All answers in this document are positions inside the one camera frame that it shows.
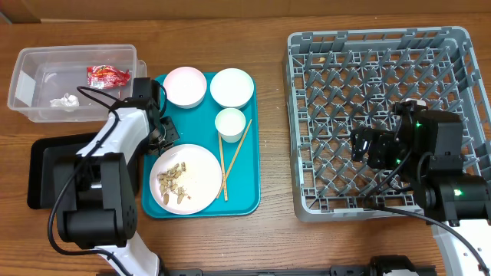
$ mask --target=plastic dish rack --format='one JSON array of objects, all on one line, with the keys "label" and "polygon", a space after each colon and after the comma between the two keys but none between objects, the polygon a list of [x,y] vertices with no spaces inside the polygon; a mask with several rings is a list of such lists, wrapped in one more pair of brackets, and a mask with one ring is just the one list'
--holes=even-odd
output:
[{"label": "plastic dish rack", "polygon": [[[361,208],[389,173],[351,161],[351,130],[392,130],[393,103],[421,99],[458,113],[464,124],[464,170],[491,180],[489,101],[467,31],[460,27],[299,32],[288,37],[285,93],[291,138],[295,214],[305,222],[392,214]],[[394,186],[402,188],[398,176]],[[412,192],[389,186],[380,204],[414,212]]]}]

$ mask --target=pink bowl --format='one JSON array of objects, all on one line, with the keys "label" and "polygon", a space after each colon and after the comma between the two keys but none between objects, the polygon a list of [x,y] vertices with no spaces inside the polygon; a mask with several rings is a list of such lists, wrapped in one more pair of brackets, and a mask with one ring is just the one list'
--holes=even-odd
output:
[{"label": "pink bowl", "polygon": [[181,108],[193,108],[205,98],[206,79],[193,67],[172,70],[163,81],[167,100]]}]

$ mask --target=white bowl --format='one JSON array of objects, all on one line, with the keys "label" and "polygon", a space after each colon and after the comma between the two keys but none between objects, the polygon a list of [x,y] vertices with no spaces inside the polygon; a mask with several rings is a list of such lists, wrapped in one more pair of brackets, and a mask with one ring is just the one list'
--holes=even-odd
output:
[{"label": "white bowl", "polygon": [[213,99],[223,108],[242,108],[254,93],[254,81],[246,72],[229,68],[213,77],[209,90]]},{"label": "white bowl", "polygon": [[[189,195],[177,204],[177,195],[170,193],[169,202],[163,204],[160,194],[159,173],[164,173],[177,163],[186,163],[182,186]],[[150,172],[150,191],[153,199],[168,212],[190,215],[199,212],[215,200],[222,186],[222,168],[216,157],[202,146],[185,144],[175,146],[157,159]]]},{"label": "white bowl", "polygon": [[206,78],[193,67],[172,70],[163,81],[167,100],[180,108],[193,108],[205,98]]},{"label": "white bowl", "polygon": [[242,137],[246,116],[236,108],[226,108],[216,115],[215,127],[225,142],[235,143]]}]

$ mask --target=small white cup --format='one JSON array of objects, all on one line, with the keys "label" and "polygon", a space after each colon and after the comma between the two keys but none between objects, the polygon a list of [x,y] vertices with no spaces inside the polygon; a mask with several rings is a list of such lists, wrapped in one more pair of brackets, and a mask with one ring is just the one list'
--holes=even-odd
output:
[{"label": "small white cup", "polygon": [[235,143],[242,137],[246,116],[236,108],[226,108],[216,115],[215,127],[225,142]]}]

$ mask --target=food remains on plate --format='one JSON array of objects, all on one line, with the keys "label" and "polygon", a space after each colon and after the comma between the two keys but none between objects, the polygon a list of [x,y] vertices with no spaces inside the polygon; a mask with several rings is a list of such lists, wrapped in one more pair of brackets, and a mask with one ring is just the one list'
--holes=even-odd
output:
[{"label": "food remains on plate", "polygon": [[189,195],[187,195],[186,190],[183,186],[179,186],[177,183],[178,178],[186,171],[186,163],[182,162],[181,164],[177,163],[171,169],[168,169],[166,172],[161,172],[157,176],[160,183],[160,194],[163,196],[163,204],[167,205],[169,203],[169,193],[173,193],[177,196],[177,204],[181,204],[184,197],[187,196],[188,199],[191,199]]}]

